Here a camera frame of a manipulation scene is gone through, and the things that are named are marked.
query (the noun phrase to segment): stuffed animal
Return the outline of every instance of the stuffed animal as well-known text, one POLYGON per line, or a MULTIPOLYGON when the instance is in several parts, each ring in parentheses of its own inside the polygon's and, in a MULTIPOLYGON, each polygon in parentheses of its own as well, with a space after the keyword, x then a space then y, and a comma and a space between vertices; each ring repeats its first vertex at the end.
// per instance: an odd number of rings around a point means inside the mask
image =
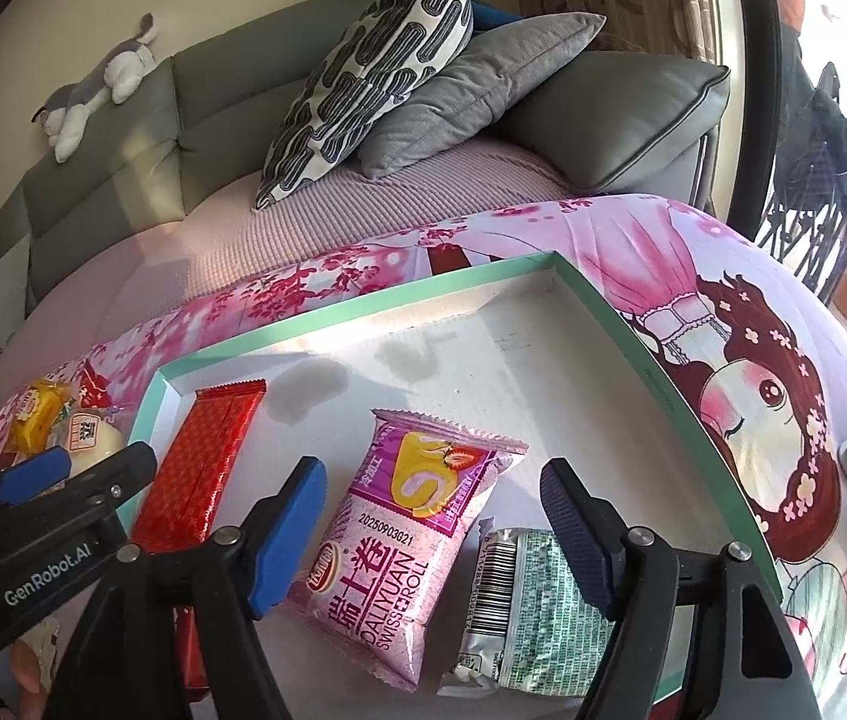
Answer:
POLYGON ((91 113, 108 100, 122 103, 136 91, 143 76, 156 67, 153 54, 146 47, 154 37, 153 15, 146 13, 135 37, 113 47, 85 79, 53 92, 33 114, 31 122, 40 119, 57 162, 66 162, 76 151, 91 113))

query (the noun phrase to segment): swiss roll package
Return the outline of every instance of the swiss roll package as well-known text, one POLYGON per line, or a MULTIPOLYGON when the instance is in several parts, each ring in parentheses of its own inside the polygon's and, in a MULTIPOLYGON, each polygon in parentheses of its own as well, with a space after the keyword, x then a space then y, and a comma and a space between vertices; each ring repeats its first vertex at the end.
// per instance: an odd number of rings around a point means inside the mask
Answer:
POLYGON ((367 456, 288 600, 343 654, 414 690, 466 532, 527 446, 419 413, 373 413, 367 456))

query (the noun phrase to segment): metal screw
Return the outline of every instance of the metal screw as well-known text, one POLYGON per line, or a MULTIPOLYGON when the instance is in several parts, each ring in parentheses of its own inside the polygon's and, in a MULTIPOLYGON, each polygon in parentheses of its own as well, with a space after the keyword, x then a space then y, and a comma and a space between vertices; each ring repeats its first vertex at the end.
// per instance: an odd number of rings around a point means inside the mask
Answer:
POLYGON ((119 562, 133 562, 140 557, 140 545, 139 544, 124 544, 117 550, 117 560, 119 562))
POLYGON ((727 545, 727 554, 737 562, 747 562, 753 557, 753 550, 743 541, 731 541, 727 545))
POLYGON ((225 525, 213 534, 213 541, 222 547, 228 547, 240 540, 240 529, 236 525, 225 525))
POLYGON ((636 544, 638 547, 648 547, 657 540, 654 532, 649 528, 631 528, 627 538, 631 544, 636 544))

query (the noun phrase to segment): blue pillow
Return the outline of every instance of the blue pillow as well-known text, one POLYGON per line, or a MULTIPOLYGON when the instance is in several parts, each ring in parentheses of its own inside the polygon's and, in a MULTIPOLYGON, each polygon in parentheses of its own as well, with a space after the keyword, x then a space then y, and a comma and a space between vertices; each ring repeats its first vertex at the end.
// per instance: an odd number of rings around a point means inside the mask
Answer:
POLYGON ((471 0, 473 5, 473 34, 488 32, 491 29, 505 25, 505 23, 518 22, 522 16, 515 16, 504 10, 497 10, 485 2, 471 0))

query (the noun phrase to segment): red wrapper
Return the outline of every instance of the red wrapper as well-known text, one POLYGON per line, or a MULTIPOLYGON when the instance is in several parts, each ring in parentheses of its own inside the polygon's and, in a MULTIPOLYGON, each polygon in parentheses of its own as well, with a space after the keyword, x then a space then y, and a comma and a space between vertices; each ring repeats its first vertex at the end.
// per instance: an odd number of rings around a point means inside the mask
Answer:
MULTIPOLYGON (((143 500, 132 541, 148 552, 172 552, 206 540, 250 420, 266 391, 262 379, 196 391, 193 408, 143 500)), ((177 615, 176 651, 187 695, 197 701, 209 688, 189 608, 177 615)))
POLYGON ((79 385, 77 403, 82 408, 108 409, 113 405, 113 400, 106 391, 109 382, 94 370, 89 360, 80 366, 76 381, 79 385))

